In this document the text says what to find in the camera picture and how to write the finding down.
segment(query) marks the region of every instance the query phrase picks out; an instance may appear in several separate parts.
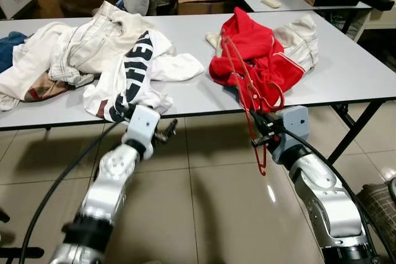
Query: blue jeans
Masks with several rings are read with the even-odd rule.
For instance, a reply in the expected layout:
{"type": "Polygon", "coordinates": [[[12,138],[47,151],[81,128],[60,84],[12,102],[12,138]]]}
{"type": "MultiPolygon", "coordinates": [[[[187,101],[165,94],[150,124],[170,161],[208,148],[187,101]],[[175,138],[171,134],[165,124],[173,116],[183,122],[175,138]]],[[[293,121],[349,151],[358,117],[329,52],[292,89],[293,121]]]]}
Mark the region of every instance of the blue jeans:
{"type": "Polygon", "coordinates": [[[26,35],[12,31],[0,39],[0,73],[12,66],[12,49],[25,42],[26,35]]]}

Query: cloth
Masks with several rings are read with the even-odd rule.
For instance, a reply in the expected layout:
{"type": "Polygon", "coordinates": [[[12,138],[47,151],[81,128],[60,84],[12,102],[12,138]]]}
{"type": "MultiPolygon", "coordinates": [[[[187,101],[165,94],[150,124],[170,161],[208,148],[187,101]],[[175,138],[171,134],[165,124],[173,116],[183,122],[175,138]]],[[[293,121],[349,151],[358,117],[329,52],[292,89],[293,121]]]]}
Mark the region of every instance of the cloth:
{"type": "Polygon", "coordinates": [[[121,9],[122,11],[126,12],[126,9],[125,9],[125,7],[124,7],[124,0],[117,0],[115,6],[116,6],[118,9],[121,9]]]}
{"type": "Polygon", "coordinates": [[[243,98],[239,101],[246,109],[260,109],[272,111],[276,102],[283,98],[283,92],[289,90],[303,76],[304,69],[285,56],[283,46],[273,35],[273,31],[252,19],[240,8],[236,8],[234,16],[222,26],[221,57],[213,57],[209,66],[209,73],[213,80],[225,86],[241,86],[243,98]],[[233,73],[226,55],[225,40],[230,38],[241,55],[252,82],[249,82],[243,65],[231,46],[231,58],[237,75],[233,73]],[[256,90],[253,102],[248,93],[248,83],[252,83],[256,90]]]}
{"type": "Polygon", "coordinates": [[[67,83],[50,80],[48,73],[44,72],[37,78],[33,85],[30,86],[28,92],[25,94],[24,100],[27,102],[46,100],[66,92],[67,89],[67,83]]]}
{"type": "Polygon", "coordinates": [[[54,45],[50,79],[75,87],[92,82],[94,74],[128,52],[149,28],[156,26],[104,1],[90,22],[62,35],[54,45]]]}
{"type": "Polygon", "coordinates": [[[216,49],[216,57],[222,56],[222,37],[219,33],[206,33],[205,39],[216,49]]]}
{"type": "Polygon", "coordinates": [[[11,96],[0,94],[0,111],[10,111],[19,103],[19,99],[11,96]]]}
{"type": "Polygon", "coordinates": [[[50,68],[54,44],[69,29],[60,22],[49,23],[26,39],[24,44],[15,46],[12,67],[0,75],[0,93],[24,100],[33,83],[50,68]]]}
{"type": "Polygon", "coordinates": [[[150,86],[150,76],[153,60],[171,50],[172,44],[162,33],[148,29],[128,53],[113,58],[113,66],[103,71],[96,87],[87,87],[84,108],[113,122],[130,119],[135,104],[164,113],[173,101],[150,86]]]}
{"type": "Polygon", "coordinates": [[[319,62],[316,24],[311,15],[276,28],[273,35],[284,47],[286,56],[305,71],[309,71],[319,62]]]}
{"type": "Polygon", "coordinates": [[[180,82],[189,80],[204,71],[204,66],[190,54],[161,55],[153,60],[152,80],[180,82]]]}
{"type": "Polygon", "coordinates": [[[0,73],[12,66],[12,50],[25,42],[26,35],[12,31],[7,37],[0,39],[0,73]]]}

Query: tiled floor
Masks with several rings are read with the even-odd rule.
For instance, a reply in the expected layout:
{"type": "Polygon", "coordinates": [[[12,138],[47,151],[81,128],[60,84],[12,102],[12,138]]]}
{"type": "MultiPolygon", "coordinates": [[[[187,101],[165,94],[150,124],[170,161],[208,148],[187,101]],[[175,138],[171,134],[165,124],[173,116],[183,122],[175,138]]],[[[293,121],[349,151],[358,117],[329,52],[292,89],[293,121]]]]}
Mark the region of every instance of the tiled floor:
{"type": "MultiPolygon", "coordinates": [[[[363,108],[354,104],[351,114],[357,117],[363,108]]],[[[311,108],[310,115],[309,141],[329,156],[346,126],[330,108],[311,108]]],[[[96,125],[0,134],[0,207],[11,216],[0,231],[8,234],[7,246],[22,243],[51,181],[103,129],[96,125]]],[[[95,164],[122,133],[122,127],[110,133],[56,191],[32,237],[32,245],[45,248],[45,256],[26,263],[47,263],[95,164]]],[[[396,174],[394,102],[380,109],[336,167],[355,192],[396,174]]],[[[323,263],[286,172],[268,158],[267,176],[259,174],[243,114],[179,119],[177,136],[138,165],[128,192],[107,263],[323,263]]]]}

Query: red jacket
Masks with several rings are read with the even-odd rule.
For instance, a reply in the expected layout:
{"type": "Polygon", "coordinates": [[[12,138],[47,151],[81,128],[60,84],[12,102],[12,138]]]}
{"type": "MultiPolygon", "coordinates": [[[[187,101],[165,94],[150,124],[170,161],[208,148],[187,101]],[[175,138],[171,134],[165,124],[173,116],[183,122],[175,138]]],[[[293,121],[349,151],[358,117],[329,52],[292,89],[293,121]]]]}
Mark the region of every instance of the red jacket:
{"type": "Polygon", "coordinates": [[[243,95],[247,109],[271,111],[281,98],[283,106],[283,92],[289,90],[303,76],[304,70],[297,63],[287,58],[283,53],[283,46],[273,36],[273,31],[252,19],[240,8],[236,8],[234,16],[222,26],[222,56],[214,57],[209,66],[209,73],[213,80],[224,86],[238,86],[243,95]],[[253,102],[248,93],[248,76],[238,59],[229,37],[240,53],[247,72],[252,80],[253,102]],[[238,76],[233,74],[233,67],[228,59],[225,47],[228,47],[238,76]]]}

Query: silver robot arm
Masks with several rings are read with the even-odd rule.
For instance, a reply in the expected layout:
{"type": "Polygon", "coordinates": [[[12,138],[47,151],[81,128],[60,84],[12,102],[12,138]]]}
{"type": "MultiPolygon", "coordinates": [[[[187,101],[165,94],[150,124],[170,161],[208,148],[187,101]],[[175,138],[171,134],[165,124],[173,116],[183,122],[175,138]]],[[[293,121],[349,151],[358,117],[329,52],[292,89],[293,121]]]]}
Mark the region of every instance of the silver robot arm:
{"type": "Polygon", "coordinates": [[[295,106],[274,115],[251,114],[262,134],[252,144],[267,145],[273,160],[289,171],[296,192],[308,210],[325,263],[380,264],[381,259],[370,253],[360,213],[340,179],[318,156],[276,129],[281,126],[306,140],[308,109],[295,106]]]}
{"type": "Polygon", "coordinates": [[[72,223],[65,225],[65,239],[55,250],[50,264],[102,264],[104,252],[119,212],[126,201],[125,188],[135,166],[153,155],[153,138],[167,141],[177,121],[168,128],[168,135],[156,133],[160,115],[137,105],[122,137],[122,144],[100,160],[99,173],[88,189],[72,223]]]}

